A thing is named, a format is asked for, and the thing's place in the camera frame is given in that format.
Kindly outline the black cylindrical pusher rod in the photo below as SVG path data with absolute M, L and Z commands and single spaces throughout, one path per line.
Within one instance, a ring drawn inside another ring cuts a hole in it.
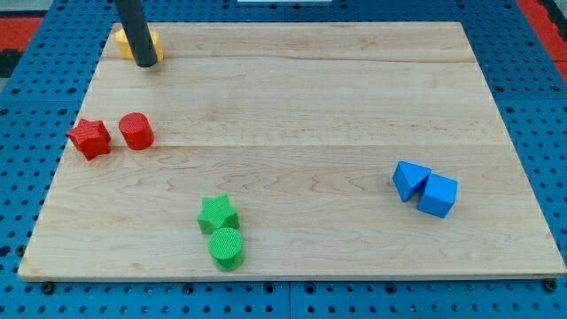
M 140 0 L 115 0 L 120 23 L 137 66 L 151 67 L 158 63 L 151 32 Z

